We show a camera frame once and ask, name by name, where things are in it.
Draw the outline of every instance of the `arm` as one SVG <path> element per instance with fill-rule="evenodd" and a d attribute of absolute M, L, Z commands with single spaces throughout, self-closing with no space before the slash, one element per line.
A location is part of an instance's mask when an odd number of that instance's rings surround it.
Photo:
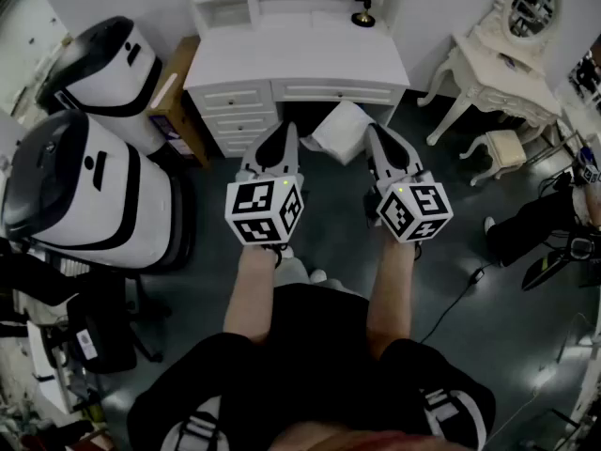
<path fill-rule="evenodd" d="M 601 226 L 601 202 L 599 202 L 599 183 L 586 184 L 584 196 L 586 197 L 586 208 L 591 216 L 591 224 L 595 227 Z"/>
<path fill-rule="evenodd" d="M 376 359 L 396 339 L 409 338 L 414 258 L 414 243 L 401 244 L 385 231 L 382 258 L 367 312 L 367 340 Z"/>
<path fill-rule="evenodd" d="M 223 331 L 248 337 L 255 344 L 270 333 L 273 272 L 276 255 L 259 246 L 245 246 L 229 301 Z"/>

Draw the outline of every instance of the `white stool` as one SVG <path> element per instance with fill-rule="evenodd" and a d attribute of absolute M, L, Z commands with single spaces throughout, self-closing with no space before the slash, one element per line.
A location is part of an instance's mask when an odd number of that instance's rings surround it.
<path fill-rule="evenodd" d="M 459 154 L 459 159 L 467 159 L 481 144 L 488 148 L 488 154 L 492 157 L 492 165 L 482 174 L 474 176 L 470 181 L 472 187 L 478 180 L 491 177 L 493 174 L 495 179 L 500 179 L 503 174 L 517 170 L 527 160 L 524 148 L 515 131 L 493 131 L 480 135 L 473 140 L 465 154 Z"/>

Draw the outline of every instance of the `black t-shirt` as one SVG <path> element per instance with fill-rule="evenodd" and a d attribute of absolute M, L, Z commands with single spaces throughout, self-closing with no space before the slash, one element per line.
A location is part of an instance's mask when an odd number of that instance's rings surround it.
<path fill-rule="evenodd" d="M 334 289 L 276 288 L 267 343 L 216 334 L 196 345 L 136 399 L 128 416 L 131 446 L 159 450 L 170 432 L 178 442 L 192 419 L 193 437 L 202 441 L 203 429 L 217 428 L 233 451 L 268 449 L 302 421 L 438 434 L 481 448 L 494 421 L 492 393 L 408 339 L 375 361 L 367 308 L 363 297 Z M 221 397 L 219 409 L 206 412 L 203 403 L 214 397 Z"/>

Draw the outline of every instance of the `sneaker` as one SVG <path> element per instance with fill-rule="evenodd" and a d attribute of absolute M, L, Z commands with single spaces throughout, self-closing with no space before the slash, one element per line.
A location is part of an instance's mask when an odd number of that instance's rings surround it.
<path fill-rule="evenodd" d="M 282 259 L 291 259 L 292 257 L 294 257 L 294 251 L 289 245 L 283 251 L 280 252 L 282 253 Z"/>
<path fill-rule="evenodd" d="M 315 269 L 313 272 L 311 272 L 311 275 L 309 276 L 311 284 L 319 284 L 320 282 L 324 282 L 327 279 L 328 275 L 322 269 Z"/>
<path fill-rule="evenodd" d="M 485 218 L 485 234 L 488 234 L 488 231 L 490 230 L 490 227 L 492 227 L 495 224 L 495 220 L 488 216 Z"/>

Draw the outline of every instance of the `white vanity table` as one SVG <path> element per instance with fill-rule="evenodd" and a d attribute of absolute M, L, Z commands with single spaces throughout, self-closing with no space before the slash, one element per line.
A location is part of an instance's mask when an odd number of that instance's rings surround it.
<path fill-rule="evenodd" d="M 461 93 L 427 137 L 428 145 L 434 146 L 471 105 L 481 112 L 501 110 L 525 118 L 533 129 L 520 136 L 522 144 L 536 138 L 561 115 L 542 66 L 560 12 L 561 0 L 496 0 L 493 10 L 468 37 L 453 35 L 456 46 L 418 105 L 432 101 L 447 72 L 452 73 Z"/>
<path fill-rule="evenodd" d="M 270 17 L 256 30 L 209 32 L 184 85 L 225 157 L 280 120 L 277 102 L 361 102 L 388 123 L 409 82 L 384 29 L 347 14 Z"/>
<path fill-rule="evenodd" d="M 201 42 L 184 88 L 225 157 L 277 124 L 286 102 L 354 101 L 387 124 L 409 86 L 386 5 L 362 28 L 350 20 L 352 0 L 189 4 Z"/>

